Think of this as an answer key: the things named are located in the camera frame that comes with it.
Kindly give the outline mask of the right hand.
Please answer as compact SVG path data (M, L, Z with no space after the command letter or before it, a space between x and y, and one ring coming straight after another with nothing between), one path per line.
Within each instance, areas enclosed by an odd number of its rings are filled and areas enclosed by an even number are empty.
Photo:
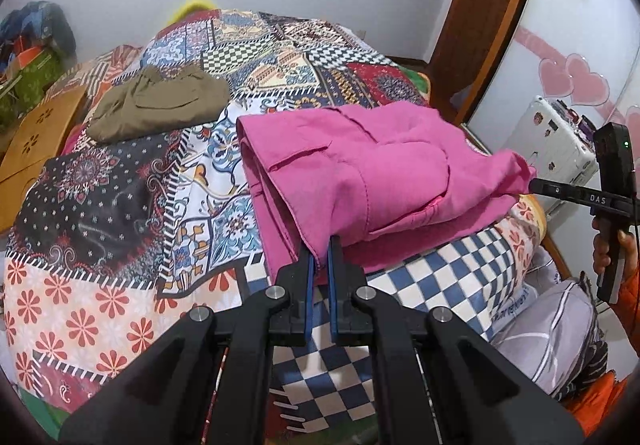
M602 275L610 265L614 251L610 249L608 237L604 235L602 220L594 218L592 228L597 231L597 235L593 239L593 271L597 275ZM637 240L626 231L619 231L617 239L625 258L624 278L631 279L638 272Z

